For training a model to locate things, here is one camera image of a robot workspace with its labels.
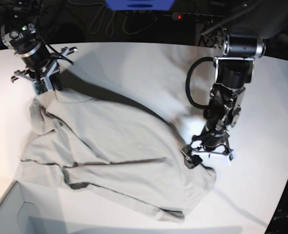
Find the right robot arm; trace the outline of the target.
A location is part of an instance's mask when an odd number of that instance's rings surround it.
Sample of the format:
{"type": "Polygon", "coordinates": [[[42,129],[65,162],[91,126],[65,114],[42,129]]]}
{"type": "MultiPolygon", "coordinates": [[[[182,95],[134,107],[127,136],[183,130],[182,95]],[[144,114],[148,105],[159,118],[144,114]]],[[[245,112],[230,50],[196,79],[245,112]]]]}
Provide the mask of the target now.
{"type": "Polygon", "coordinates": [[[59,61],[73,62],[68,55],[77,51],[76,47],[63,47],[57,51],[46,43],[34,23],[11,27],[4,24],[0,28],[2,43],[14,52],[25,64],[24,70],[16,70],[11,82],[24,78],[31,82],[36,95],[48,91],[61,90],[59,61]]]}

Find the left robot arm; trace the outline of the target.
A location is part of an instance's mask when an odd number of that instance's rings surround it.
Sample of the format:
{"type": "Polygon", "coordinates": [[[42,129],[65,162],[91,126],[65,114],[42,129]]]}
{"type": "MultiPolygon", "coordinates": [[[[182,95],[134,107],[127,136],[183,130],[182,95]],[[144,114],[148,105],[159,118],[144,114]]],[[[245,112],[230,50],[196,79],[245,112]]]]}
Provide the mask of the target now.
{"type": "Polygon", "coordinates": [[[202,155],[215,155],[218,147],[224,148],[221,156],[233,159],[228,128],[239,118],[245,84],[251,82],[254,61],[265,54],[266,41],[287,25],[288,0],[247,0],[203,32],[203,35],[218,32],[216,46],[222,54],[198,59],[187,73],[185,92],[188,101],[203,111],[206,120],[201,134],[192,137],[192,142],[199,142],[199,146],[188,144],[181,149],[189,169],[202,164],[202,155]],[[207,105],[196,103],[190,90],[192,73],[204,62],[212,62],[215,66],[215,82],[207,105]]]}

